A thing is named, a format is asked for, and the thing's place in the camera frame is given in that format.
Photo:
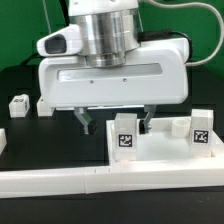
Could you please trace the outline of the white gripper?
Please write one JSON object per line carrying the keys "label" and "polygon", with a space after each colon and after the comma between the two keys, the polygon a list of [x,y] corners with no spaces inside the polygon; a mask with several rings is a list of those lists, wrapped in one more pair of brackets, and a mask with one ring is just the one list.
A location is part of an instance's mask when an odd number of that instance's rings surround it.
{"label": "white gripper", "polygon": [[97,123],[86,108],[145,105],[139,133],[150,131],[156,106],[180,104],[188,96],[185,62],[189,44],[184,38],[144,42],[126,53],[121,66],[93,68],[81,56],[44,59],[39,65],[39,86],[45,103],[53,108],[75,108],[86,135]]}

